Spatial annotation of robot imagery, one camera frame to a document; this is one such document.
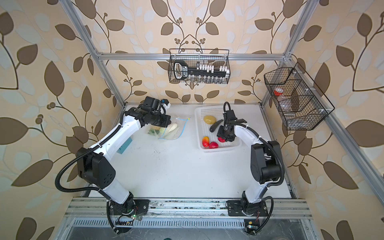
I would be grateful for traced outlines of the red apple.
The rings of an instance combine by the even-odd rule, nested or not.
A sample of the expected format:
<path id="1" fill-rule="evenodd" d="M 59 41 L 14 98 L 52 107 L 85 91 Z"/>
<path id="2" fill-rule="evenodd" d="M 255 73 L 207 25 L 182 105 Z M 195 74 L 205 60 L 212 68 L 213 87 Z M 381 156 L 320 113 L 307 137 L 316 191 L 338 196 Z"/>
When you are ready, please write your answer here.
<path id="1" fill-rule="evenodd" d="M 221 142 L 221 143 L 225 143 L 226 142 L 226 140 L 221 138 L 221 137 L 218 137 L 218 141 Z"/>
<path id="2" fill-rule="evenodd" d="M 217 149 L 219 147 L 218 143 L 210 142 L 209 149 Z"/>

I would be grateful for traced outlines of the green leafy vegetable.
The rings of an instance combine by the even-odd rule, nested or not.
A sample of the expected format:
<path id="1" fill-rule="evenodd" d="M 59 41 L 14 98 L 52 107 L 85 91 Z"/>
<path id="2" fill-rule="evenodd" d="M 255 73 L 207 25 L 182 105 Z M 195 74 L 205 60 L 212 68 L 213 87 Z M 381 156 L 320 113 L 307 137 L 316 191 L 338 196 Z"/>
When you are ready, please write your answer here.
<path id="1" fill-rule="evenodd" d="M 160 134 L 160 131 L 159 131 L 159 130 L 155 130 L 155 129 L 150 129 L 150 130 L 148 131 L 148 134 L 151 135 L 151 136 L 158 137 L 159 134 Z"/>

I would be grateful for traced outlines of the white green cucumber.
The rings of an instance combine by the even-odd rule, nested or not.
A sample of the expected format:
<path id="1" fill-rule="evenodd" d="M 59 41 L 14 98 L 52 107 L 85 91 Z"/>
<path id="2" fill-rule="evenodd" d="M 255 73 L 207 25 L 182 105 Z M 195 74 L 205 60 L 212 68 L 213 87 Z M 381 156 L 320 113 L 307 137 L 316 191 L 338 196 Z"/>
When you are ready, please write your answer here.
<path id="1" fill-rule="evenodd" d="M 176 130 L 177 128 L 178 128 L 178 124 L 176 124 L 176 123 L 170 124 L 166 128 L 160 129 L 160 135 L 165 136 L 165 135 L 171 133 L 172 131 Z"/>

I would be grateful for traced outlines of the clear zip top bag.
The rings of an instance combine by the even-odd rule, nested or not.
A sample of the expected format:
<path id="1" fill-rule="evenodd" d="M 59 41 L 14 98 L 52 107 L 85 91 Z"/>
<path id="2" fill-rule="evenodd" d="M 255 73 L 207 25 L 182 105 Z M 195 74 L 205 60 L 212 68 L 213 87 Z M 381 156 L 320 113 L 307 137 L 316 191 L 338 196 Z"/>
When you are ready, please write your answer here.
<path id="1" fill-rule="evenodd" d="M 147 134 L 160 140 L 177 140 L 184 133 L 189 120 L 190 118 L 171 118 L 170 125 L 164 128 L 151 126 Z"/>

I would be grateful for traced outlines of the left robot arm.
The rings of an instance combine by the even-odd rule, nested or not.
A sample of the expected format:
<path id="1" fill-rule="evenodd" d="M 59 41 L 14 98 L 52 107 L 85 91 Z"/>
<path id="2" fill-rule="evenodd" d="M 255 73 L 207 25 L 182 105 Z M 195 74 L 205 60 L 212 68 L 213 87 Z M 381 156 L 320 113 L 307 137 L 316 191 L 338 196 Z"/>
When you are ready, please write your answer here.
<path id="1" fill-rule="evenodd" d="M 124 205 L 132 194 L 116 178 L 116 170 L 111 164 L 120 147 L 145 125 L 166 128 L 171 124 L 171 116 L 166 110 L 171 106 L 167 99 L 158 100 L 146 97 L 138 107 L 121 113 L 118 124 L 99 142 L 90 148 L 80 148 L 76 158 L 66 164 L 55 179 L 56 188 L 64 193 L 97 191 L 107 200 Z M 61 185 L 61 177 L 72 165 L 77 164 L 78 176 L 90 183 L 89 187 L 68 189 Z"/>

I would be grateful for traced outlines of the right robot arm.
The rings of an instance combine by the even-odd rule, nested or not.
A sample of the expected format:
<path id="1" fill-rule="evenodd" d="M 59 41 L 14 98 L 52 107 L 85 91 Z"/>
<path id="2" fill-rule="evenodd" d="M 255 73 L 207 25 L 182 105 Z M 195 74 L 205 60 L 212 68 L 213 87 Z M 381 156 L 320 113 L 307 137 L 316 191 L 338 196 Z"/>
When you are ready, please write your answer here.
<path id="1" fill-rule="evenodd" d="M 217 137 L 225 142 L 239 138 L 251 150 L 250 170 L 256 183 L 251 184 L 241 198 L 243 211 L 250 211 L 267 199 L 264 195 L 269 188 L 284 182 L 285 167 L 280 145 L 265 140 L 247 125 L 247 121 L 237 118 L 229 102 L 224 103 L 223 117 L 224 123 L 219 127 Z"/>

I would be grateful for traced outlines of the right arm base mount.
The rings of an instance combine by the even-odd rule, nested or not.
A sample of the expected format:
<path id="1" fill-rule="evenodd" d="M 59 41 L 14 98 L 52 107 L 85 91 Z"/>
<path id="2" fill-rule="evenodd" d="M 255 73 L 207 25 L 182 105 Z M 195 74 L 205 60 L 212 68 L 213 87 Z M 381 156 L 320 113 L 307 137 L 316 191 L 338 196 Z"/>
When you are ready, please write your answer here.
<path id="1" fill-rule="evenodd" d="M 250 204 L 246 200 L 228 200 L 226 202 L 230 217 L 267 217 L 269 214 L 265 201 Z"/>

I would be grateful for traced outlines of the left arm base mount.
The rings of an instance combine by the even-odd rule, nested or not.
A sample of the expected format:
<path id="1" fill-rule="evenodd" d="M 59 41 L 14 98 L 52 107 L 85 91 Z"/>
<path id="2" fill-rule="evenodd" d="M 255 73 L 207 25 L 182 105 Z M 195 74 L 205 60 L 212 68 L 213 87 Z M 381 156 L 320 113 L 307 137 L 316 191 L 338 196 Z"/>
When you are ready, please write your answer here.
<path id="1" fill-rule="evenodd" d="M 127 200 L 124 204 L 117 204 L 113 201 L 109 201 L 108 210 L 111 215 L 120 216 L 133 216 L 143 215 L 149 210 L 150 200 L 147 199 L 131 199 Z"/>

